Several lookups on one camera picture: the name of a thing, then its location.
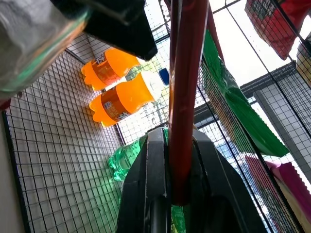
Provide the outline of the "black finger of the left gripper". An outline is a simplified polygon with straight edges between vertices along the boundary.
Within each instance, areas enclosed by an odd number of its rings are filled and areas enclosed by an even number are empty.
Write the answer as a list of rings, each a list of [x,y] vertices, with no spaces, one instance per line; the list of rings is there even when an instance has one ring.
[[[87,11],[84,32],[144,61],[157,54],[146,0],[50,0],[67,18]]]

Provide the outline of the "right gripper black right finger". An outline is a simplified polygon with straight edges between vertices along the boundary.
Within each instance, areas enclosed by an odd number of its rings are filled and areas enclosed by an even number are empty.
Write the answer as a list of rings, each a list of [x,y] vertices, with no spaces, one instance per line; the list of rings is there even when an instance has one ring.
[[[193,130],[186,233],[267,233],[238,172],[203,133]]]

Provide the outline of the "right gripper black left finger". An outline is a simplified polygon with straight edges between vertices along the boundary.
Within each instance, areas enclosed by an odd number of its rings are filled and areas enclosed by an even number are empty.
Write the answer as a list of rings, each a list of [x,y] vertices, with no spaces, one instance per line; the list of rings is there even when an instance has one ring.
[[[123,183],[116,233],[171,233],[171,181],[164,128],[146,141]]]

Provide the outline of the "red packet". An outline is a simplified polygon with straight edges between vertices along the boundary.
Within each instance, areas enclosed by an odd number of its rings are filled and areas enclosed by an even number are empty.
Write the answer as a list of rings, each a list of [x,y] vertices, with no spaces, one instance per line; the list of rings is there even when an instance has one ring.
[[[217,41],[209,0],[165,0],[171,11],[169,167],[172,203],[190,199],[194,102],[204,38],[209,30]]]

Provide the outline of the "glass bottle with red cap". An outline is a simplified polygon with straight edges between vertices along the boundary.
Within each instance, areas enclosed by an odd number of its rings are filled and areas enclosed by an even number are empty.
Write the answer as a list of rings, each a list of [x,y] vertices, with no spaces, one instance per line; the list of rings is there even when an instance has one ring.
[[[86,27],[91,13],[77,0],[0,0],[0,111]]]

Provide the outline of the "green plastic soda bottle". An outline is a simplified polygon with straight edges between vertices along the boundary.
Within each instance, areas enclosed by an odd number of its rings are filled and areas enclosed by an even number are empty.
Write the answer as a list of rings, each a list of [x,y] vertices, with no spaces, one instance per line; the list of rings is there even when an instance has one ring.
[[[147,135],[135,140],[129,145],[119,147],[108,159],[108,165],[114,170],[113,178],[116,181],[124,181],[132,164],[139,155],[141,148],[147,139]]]

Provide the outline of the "orange soda plastic bottle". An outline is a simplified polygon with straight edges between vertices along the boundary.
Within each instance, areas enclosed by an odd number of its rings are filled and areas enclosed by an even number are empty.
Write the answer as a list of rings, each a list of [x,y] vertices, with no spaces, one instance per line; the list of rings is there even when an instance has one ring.
[[[100,91],[126,76],[144,60],[116,48],[109,48],[101,56],[87,62],[82,68],[86,85]]]

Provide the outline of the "orange soda bottle blue cap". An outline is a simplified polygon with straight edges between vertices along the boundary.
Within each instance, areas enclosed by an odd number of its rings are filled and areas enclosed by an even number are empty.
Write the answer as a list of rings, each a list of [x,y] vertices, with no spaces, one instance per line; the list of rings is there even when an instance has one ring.
[[[163,68],[158,72],[143,70],[130,81],[121,82],[98,95],[89,108],[93,120],[110,127],[136,113],[147,103],[155,102],[169,85],[170,75]]]

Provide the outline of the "pink chip bag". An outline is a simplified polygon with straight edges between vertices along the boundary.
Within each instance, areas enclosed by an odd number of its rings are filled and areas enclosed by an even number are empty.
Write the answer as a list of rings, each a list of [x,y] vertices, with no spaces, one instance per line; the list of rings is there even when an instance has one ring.
[[[267,208],[276,233],[298,233],[294,221],[259,159],[246,156],[246,163]],[[305,233],[311,233],[311,194],[292,163],[266,162],[285,199]]]

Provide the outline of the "green chip bag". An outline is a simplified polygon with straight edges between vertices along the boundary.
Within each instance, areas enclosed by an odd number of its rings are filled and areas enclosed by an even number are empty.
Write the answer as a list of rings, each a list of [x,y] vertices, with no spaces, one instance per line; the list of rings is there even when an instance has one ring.
[[[255,112],[238,87],[234,77],[218,55],[210,32],[206,32],[203,48],[204,89],[214,113],[225,132],[241,153],[260,153],[283,157],[288,149]]]

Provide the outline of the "red chip bag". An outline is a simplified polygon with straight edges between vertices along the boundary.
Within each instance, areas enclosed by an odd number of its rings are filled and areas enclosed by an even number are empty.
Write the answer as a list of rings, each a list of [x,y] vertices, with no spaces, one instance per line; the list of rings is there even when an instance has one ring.
[[[247,0],[245,12],[259,37],[264,40],[280,57],[286,60],[297,35],[284,18],[288,17],[298,32],[301,31],[304,19],[311,11],[311,0]]]

